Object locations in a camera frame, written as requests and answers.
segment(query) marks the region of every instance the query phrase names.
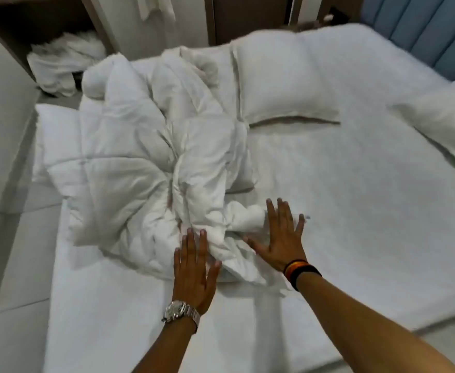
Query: white bed sheet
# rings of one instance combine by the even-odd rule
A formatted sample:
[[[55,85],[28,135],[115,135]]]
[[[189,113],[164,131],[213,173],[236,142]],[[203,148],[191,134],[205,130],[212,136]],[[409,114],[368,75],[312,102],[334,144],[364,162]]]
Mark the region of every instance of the white bed sheet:
[[[344,291],[410,329],[455,315],[455,167],[386,106],[447,81],[372,30],[305,34],[337,93],[342,125],[250,131],[256,190],[311,215],[309,259]],[[65,238],[52,284],[45,372],[131,371],[160,332],[171,283]],[[302,371],[339,355],[298,295],[220,285],[181,372]]]

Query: floor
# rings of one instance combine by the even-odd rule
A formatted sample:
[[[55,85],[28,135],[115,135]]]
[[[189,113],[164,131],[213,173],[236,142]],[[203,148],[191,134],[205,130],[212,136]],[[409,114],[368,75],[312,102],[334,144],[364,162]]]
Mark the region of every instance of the floor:
[[[40,102],[77,108],[80,94]],[[33,152],[27,155],[15,196],[1,209],[0,373],[43,371],[50,287],[62,198],[54,188],[31,183]],[[455,322],[424,337],[455,363]],[[350,373],[343,364],[319,372]]]

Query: person's left arm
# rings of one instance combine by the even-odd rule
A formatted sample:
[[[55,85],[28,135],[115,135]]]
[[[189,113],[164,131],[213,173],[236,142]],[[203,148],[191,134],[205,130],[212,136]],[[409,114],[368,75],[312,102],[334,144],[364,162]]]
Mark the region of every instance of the person's left arm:
[[[183,236],[181,249],[174,252],[172,300],[186,302],[200,315],[204,315],[212,303],[221,269],[221,263],[216,262],[210,267],[207,276],[205,268],[207,247],[207,232],[202,230],[197,258],[193,231],[188,229],[188,235]],[[133,373],[177,373],[196,328],[195,321],[188,316],[166,324]]]

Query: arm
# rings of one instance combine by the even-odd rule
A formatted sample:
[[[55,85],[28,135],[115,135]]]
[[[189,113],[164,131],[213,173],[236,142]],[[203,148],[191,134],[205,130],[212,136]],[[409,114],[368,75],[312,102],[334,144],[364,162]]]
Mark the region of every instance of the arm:
[[[181,249],[176,249],[174,252],[172,300],[186,302],[200,315],[204,315],[212,303],[221,269],[221,263],[215,262],[207,276],[205,269],[207,249],[207,232],[202,230],[197,258],[193,231],[188,229],[188,236],[183,236]],[[186,348],[195,332],[196,324],[189,317],[183,317],[165,325],[150,350],[134,368],[133,373],[178,372]]]
[[[296,259],[306,261],[301,237],[304,217],[293,229],[287,202],[278,211],[267,200],[271,240],[264,246],[245,238],[274,269],[283,271]],[[356,373],[455,373],[455,366],[405,328],[354,300],[317,274],[298,276],[297,288],[311,306],[322,328]]]

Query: crumpled duvet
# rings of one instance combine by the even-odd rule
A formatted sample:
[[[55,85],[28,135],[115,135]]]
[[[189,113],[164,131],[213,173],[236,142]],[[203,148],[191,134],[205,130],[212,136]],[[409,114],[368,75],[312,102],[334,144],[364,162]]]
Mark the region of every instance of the crumpled duvet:
[[[189,49],[165,52],[150,81],[114,55],[84,75],[85,95],[103,98],[98,107],[83,101],[79,118],[67,123],[39,118],[37,159],[68,199],[76,246],[99,245],[172,278],[186,228],[206,229],[223,280],[273,284],[231,233],[260,232],[265,209],[224,199],[255,180],[248,126],[212,96],[208,85],[216,81],[215,63]]]

